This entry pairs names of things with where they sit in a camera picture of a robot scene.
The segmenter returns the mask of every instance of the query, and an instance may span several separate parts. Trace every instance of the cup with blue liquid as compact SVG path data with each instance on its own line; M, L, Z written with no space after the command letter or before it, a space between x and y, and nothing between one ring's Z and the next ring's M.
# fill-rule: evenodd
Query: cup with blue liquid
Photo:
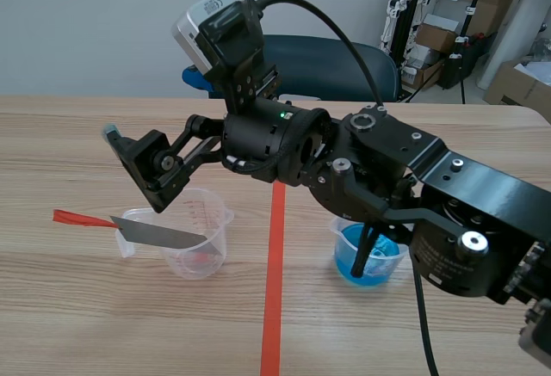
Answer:
M387 281L408 251L406 245L396 244L381 234L369 255L363 277L357 279L352 277L350 271L356 259L363 224L336 217L330 223L330 228L337 235L335 263L338 271L346 280L360 286L376 286Z

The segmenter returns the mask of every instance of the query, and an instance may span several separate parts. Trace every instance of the red tape line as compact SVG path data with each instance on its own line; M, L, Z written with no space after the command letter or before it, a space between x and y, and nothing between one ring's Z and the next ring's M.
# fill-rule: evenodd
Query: red tape line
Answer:
M260 376L279 376L282 342L283 236L285 184L274 183L269 222L268 273L262 333Z

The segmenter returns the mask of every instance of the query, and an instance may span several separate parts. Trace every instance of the blue liquid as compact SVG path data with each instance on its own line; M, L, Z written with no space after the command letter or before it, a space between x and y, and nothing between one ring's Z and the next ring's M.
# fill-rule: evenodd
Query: blue liquid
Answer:
M356 248L360 243L362 228L363 224L353 224L342 230L342 233L346 237L346 239ZM379 236L377 242L375 243L373 251L371 251L371 255L373 256L392 257L397 256L398 254L398 245L394 241L382 235ZM384 283L388 280L390 274L393 272L396 262L396 260L386 261L384 259L378 260L370 258L368 260L366 268L363 270L363 277L361 279L357 279L356 277L352 277L352 275L350 274L352 265L354 264L354 258L350 258L350 260L344 261L339 258L337 254L335 254L335 263L337 264L337 269L340 274L342 274L346 280L349 280L360 286L376 286L378 284Z

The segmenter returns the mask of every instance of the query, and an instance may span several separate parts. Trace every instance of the white sink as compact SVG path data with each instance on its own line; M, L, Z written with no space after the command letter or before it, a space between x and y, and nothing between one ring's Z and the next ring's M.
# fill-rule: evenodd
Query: white sink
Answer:
M490 59L477 84L488 89L504 62L527 55L536 38L551 0L520 0L515 14L504 30L500 30L492 47Z

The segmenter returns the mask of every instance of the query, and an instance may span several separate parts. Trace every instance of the black metal stand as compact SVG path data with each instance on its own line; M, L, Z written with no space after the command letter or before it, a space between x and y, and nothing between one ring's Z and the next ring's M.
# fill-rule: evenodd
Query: black metal stand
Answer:
M419 0L411 0L408 2L407 9L396 21L393 42L390 46L390 57L393 59L396 66L398 66L399 70L402 69L402 63L405 59L404 52L406 51L407 40L412 29L413 17L415 16L418 1Z
M467 31L468 27L473 20L474 13L476 11L476 4L479 0L473 0L471 5L467 7L467 18L463 24L460 35L455 39L454 51L449 55L449 58L446 60L447 63L450 63L454 68L459 69L459 80L461 84L461 102L463 105L466 104L465 101L465 85L463 84L463 54L465 49L465 44L468 43Z

